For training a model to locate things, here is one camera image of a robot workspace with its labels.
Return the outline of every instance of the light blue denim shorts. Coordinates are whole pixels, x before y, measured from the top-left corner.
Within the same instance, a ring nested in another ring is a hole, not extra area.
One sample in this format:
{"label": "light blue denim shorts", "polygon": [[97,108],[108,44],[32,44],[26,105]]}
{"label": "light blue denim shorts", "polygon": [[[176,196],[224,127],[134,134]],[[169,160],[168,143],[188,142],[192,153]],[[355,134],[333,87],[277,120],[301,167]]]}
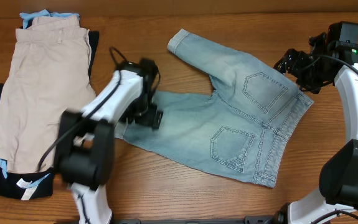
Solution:
{"label": "light blue denim shorts", "polygon": [[120,137],[194,169],[274,187],[286,143],[313,100],[254,56],[188,31],[168,49],[208,74],[213,94],[157,91],[160,128],[118,125]]}

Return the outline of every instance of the folded clothes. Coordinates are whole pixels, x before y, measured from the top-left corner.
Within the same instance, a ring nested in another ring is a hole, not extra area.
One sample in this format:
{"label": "folded clothes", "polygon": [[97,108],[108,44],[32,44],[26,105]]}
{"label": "folded clothes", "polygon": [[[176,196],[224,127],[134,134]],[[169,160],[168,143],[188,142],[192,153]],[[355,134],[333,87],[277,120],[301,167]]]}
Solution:
{"label": "folded clothes", "polygon": [[[90,66],[88,68],[88,76],[92,73],[92,65],[95,58],[95,52],[99,41],[100,33],[98,31],[89,31],[89,44],[92,49]],[[0,98],[4,84],[0,84]],[[0,159],[0,196],[20,199],[25,194],[26,189],[37,187],[30,199],[48,197],[52,195],[54,178],[53,168],[37,174],[13,174],[7,173],[7,161]],[[32,182],[31,184],[19,187],[17,180]]]}
{"label": "folded clothes", "polygon": [[41,10],[40,12],[34,12],[34,13],[25,13],[22,12],[19,14],[19,16],[22,19],[23,22],[23,28],[26,29],[29,26],[29,23],[32,22],[33,19],[39,16],[49,16],[49,17],[70,17],[70,16],[77,16],[79,19],[79,14],[77,13],[58,13],[58,12],[52,12],[49,13],[46,9]]}
{"label": "folded clothes", "polygon": [[207,73],[212,95],[157,91],[157,131],[118,125],[126,142],[186,166],[274,187],[284,148],[313,104],[291,80],[245,52],[181,30],[168,49]]}
{"label": "folded clothes", "polygon": [[[79,110],[95,98],[89,84],[88,30],[77,16],[37,19],[16,30],[17,44],[0,101],[0,159],[7,171],[36,172],[54,142],[62,112]],[[52,166],[49,154],[42,170]]]}

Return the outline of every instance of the pocket stitching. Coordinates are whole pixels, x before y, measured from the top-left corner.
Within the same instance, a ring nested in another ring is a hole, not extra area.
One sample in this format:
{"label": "pocket stitching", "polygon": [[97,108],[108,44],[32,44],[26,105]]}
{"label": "pocket stitching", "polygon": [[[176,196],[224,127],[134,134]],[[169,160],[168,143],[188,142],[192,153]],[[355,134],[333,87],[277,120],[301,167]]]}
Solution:
{"label": "pocket stitching", "polygon": [[[267,158],[267,161],[266,161],[266,165],[265,165],[265,168],[263,170],[263,174],[267,175],[267,176],[270,176],[270,177],[274,177],[274,175],[267,174],[267,167],[271,166],[271,165],[269,165],[269,163],[271,163],[271,154],[272,154],[272,151],[273,151],[273,147],[276,144],[276,142],[279,141],[279,140],[277,140],[277,137],[279,137],[279,136],[277,134],[275,134],[273,144],[271,145],[270,152],[269,152],[269,155],[268,155],[268,158]],[[281,156],[279,158],[277,158],[279,160],[279,164],[281,163],[281,160],[283,158],[283,153],[284,152],[282,152]],[[273,173],[275,173],[275,177],[277,176],[277,173],[278,173],[279,169],[280,168],[277,168],[277,169],[273,170]]]}
{"label": "pocket stitching", "polygon": [[272,175],[268,175],[268,174],[265,174],[265,173],[262,173],[262,172],[259,172],[258,175],[262,178],[266,178],[268,180],[272,180],[272,181],[276,181],[276,178],[273,177]]}
{"label": "pocket stitching", "polygon": [[[217,138],[217,136],[219,136],[224,130],[228,130],[228,131],[232,131],[232,132],[235,132],[235,133],[239,133],[239,134],[242,134],[242,135],[246,135],[248,136],[250,139],[249,143],[247,146],[244,146],[242,147],[242,153],[239,155],[239,157],[242,155],[242,157],[238,158],[238,159],[234,159],[230,162],[227,162],[227,161],[223,161],[221,159],[219,159],[218,157],[215,156],[215,147],[214,147],[214,141],[215,139]],[[238,172],[243,172],[243,167],[244,167],[244,162],[245,162],[245,159],[247,158],[247,154],[248,154],[248,151],[252,145],[252,142],[255,138],[255,135],[254,134],[250,134],[250,133],[247,133],[245,131],[240,131],[240,130],[236,130],[236,129],[233,129],[233,128],[229,128],[229,127],[226,127],[226,126],[223,126],[221,127],[217,132],[216,134],[214,134],[214,136],[210,139],[210,148],[211,148],[211,152],[210,152],[210,156],[213,160],[227,166],[228,168],[230,169],[233,169],[235,171],[238,171]],[[242,163],[242,166],[241,167],[235,167],[233,165],[235,164],[238,164],[238,163]]]}
{"label": "pocket stitching", "polygon": [[258,154],[257,154],[256,164],[255,164],[255,173],[253,175],[253,183],[254,184],[258,183],[258,172],[259,172],[261,151],[263,150],[263,139],[265,138],[265,133],[266,133],[265,128],[261,127],[259,145],[258,145]]}
{"label": "pocket stitching", "polygon": [[[247,92],[247,85],[248,85],[248,81],[249,79],[253,78],[253,77],[257,77],[259,75],[263,75],[265,78],[267,78],[268,80],[270,80],[271,82],[273,82],[274,84],[282,87],[283,89],[280,91],[280,93],[270,102],[270,104],[267,107],[262,106],[259,102],[257,102],[248,92]],[[243,94],[249,98],[249,100],[251,100],[254,104],[256,104],[264,113],[268,113],[271,109],[271,107],[276,103],[276,101],[282,96],[284,95],[284,93],[286,93],[288,91],[288,87],[285,87],[284,85],[282,85],[281,83],[277,82],[276,80],[270,78],[269,76],[267,76],[266,74],[264,74],[263,72],[258,72],[256,74],[250,75],[248,77],[245,78],[244,84],[243,84],[243,88],[242,88],[242,92]]]}

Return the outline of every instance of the wood grain surface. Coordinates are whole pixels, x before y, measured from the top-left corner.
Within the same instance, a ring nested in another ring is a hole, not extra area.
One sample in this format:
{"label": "wood grain surface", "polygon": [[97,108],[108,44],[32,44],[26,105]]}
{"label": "wood grain surface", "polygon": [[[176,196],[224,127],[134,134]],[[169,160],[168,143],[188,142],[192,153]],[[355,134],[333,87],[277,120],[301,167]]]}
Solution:
{"label": "wood grain surface", "polygon": [[[167,51],[181,28],[228,47],[249,52],[270,66],[289,48],[309,50],[308,37],[339,21],[358,22],[358,13],[238,14],[223,16],[83,18],[83,27],[100,31],[92,86],[99,93],[111,79],[108,47],[128,59],[152,58],[161,71],[159,89],[209,94],[208,76]],[[19,19],[0,19],[0,83],[14,52]],[[345,143],[341,99],[333,86],[309,96],[314,105],[286,146],[274,189],[205,174],[116,141],[108,203],[118,219],[243,218],[274,214],[285,202],[299,200],[318,186],[325,162]],[[60,177],[49,198],[20,201],[0,197],[0,223],[52,223],[78,218],[72,196]],[[334,223],[357,223],[347,217]]]}
{"label": "wood grain surface", "polygon": [[228,13],[358,12],[358,0],[0,0],[0,18],[20,12],[77,12],[94,16],[185,16]]}

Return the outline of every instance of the khaki pants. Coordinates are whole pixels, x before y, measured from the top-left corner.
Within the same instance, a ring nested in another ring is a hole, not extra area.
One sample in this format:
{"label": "khaki pants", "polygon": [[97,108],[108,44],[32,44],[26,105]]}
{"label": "khaki pants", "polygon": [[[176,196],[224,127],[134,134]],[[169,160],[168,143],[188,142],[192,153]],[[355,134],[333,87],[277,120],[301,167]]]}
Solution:
{"label": "khaki pants", "polygon": [[[37,163],[55,141],[60,116],[95,98],[89,84],[91,48],[88,30],[76,16],[35,18],[16,29],[17,44],[0,100],[0,158],[7,171],[36,172]],[[52,166],[54,152],[44,161]]]}

